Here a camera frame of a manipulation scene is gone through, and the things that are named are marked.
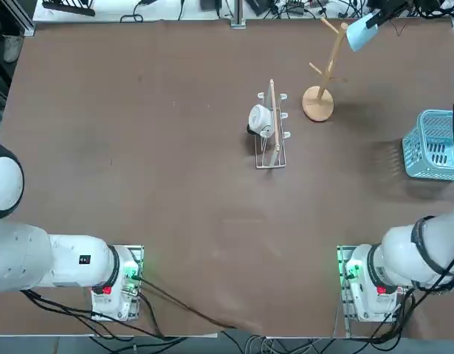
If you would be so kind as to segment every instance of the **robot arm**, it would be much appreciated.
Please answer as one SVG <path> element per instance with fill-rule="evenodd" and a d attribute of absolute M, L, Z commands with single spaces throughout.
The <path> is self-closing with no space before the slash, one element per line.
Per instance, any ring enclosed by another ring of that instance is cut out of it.
<path fill-rule="evenodd" d="M 360 321 L 381 322 L 396 307 L 397 288 L 430 288 L 454 258 L 454 211 L 393 227 L 381 244 L 359 245 L 346 265 Z M 454 287 L 454 266 L 441 285 Z"/>
<path fill-rule="evenodd" d="M 21 165 L 0 145 L 0 219 L 18 206 L 23 191 Z M 139 282 L 131 276 L 140 272 L 126 246 L 107 246 L 87 235 L 48 235 L 35 226 L 0 220 L 0 291 L 90 287 L 94 312 L 126 320 L 138 306 Z"/>
<path fill-rule="evenodd" d="M 0 145 L 0 219 L 18 206 L 24 184 L 20 162 L 13 153 Z"/>

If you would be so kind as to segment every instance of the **wooden stand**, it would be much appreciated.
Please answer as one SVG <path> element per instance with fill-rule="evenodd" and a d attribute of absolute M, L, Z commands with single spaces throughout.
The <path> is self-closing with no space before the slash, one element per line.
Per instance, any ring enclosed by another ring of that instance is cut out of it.
<path fill-rule="evenodd" d="M 346 30 L 348 29 L 348 25 L 345 23 L 341 23 L 340 28 L 336 29 L 324 18 L 321 18 L 320 20 L 337 34 L 337 39 L 335 39 L 329 63 L 326 66 L 324 73 L 322 73 L 314 64 L 309 63 L 313 70 L 322 75 L 322 83 L 320 86 L 312 86 L 302 97 L 302 109 L 307 117 L 314 122 L 323 122 L 327 120 L 333 112 L 333 98 L 329 90 L 325 87 L 331 79 L 331 73 L 337 63 L 338 50 L 340 49 L 343 39 L 345 38 Z"/>

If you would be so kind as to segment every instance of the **gray floor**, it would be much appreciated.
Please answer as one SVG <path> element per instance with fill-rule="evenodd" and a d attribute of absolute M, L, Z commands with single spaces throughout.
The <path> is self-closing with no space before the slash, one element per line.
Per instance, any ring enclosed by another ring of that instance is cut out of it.
<path fill-rule="evenodd" d="M 246 340 L 249 338 L 247 333 L 240 331 L 230 331 L 230 334 L 238 341 L 242 349 Z M 91 340 L 85 337 L 60 337 L 58 342 L 57 351 L 55 350 L 55 337 L 16 337 L 0 338 L 0 354 L 9 353 L 28 353 L 31 348 L 32 353 L 38 354 L 74 354 L 74 353 L 91 353 L 91 354 L 104 354 L 107 353 L 103 348 L 98 347 Z M 295 347 L 304 343 L 298 339 L 284 339 L 283 343 L 292 350 Z M 152 340 L 139 337 L 134 340 L 137 344 L 152 343 Z M 320 352 L 327 344 L 328 340 L 323 339 L 316 343 L 315 347 Z M 124 347 L 125 344 L 114 343 L 111 345 L 110 341 L 105 341 L 104 344 L 112 349 Z M 335 341 L 326 351 L 326 354 L 352 354 L 355 350 L 362 346 L 360 343 L 338 340 Z M 159 348 L 138 348 L 138 353 L 154 353 Z M 259 354 L 259 345 L 252 353 Z M 126 350 L 123 353 L 133 353 L 133 350 Z M 180 354 L 180 353 L 217 353 L 217 354 L 240 354 L 237 346 L 231 342 L 227 337 L 219 334 L 217 339 L 201 339 L 191 338 L 185 342 L 167 350 L 167 354 Z M 373 349 L 371 346 L 363 350 L 361 353 L 379 353 L 378 350 Z M 410 339 L 402 339 L 399 346 L 392 351 L 394 354 L 450 354 L 454 353 L 454 341 L 416 341 Z"/>

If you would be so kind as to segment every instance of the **brown table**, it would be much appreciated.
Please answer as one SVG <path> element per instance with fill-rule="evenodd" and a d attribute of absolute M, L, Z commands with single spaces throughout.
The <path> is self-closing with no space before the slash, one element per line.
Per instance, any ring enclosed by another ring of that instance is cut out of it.
<path fill-rule="evenodd" d="M 408 178 L 399 146 L 419 112 L 451 108 L 450 24 L 412 21 L 400 37 L 387 25 L 358 53 L 343 46 L 334 75 L 346 81 L 331 84 L 335 112 L 317 124 L 300 101 L 319 82 L 308 62 L 324 63 L 333 40 L 319 21 L 40 28 L 25 41 L 1 131 L 27 178 L 12 218 L 143 244 L 146 277 L 223 322 L 330 336 L 336 246 L 376 243 L 454 207 L 454 184 Z M 292 132 L 288 165 L 273 172 L 254 168 L 245 135 L 270 78 L 289 95 Z M 81 289 L 42 292 L 87 305 Z M 166 333 L 216 331 L 149 297 Z M 0 294 L 0 334 L 23 333 L 87 329 Z M 454 293 L 428 299 L 407 336 L 454 339 Z"/>

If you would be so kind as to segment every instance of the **blue basket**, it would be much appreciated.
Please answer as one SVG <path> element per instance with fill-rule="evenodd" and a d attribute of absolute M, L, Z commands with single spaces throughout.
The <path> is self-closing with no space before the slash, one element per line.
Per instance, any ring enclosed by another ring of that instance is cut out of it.
<path fill-rule="evenodd" d="M 453 112 L 421 112 L 402 149 L 410 177 L 454 181 Z"/>

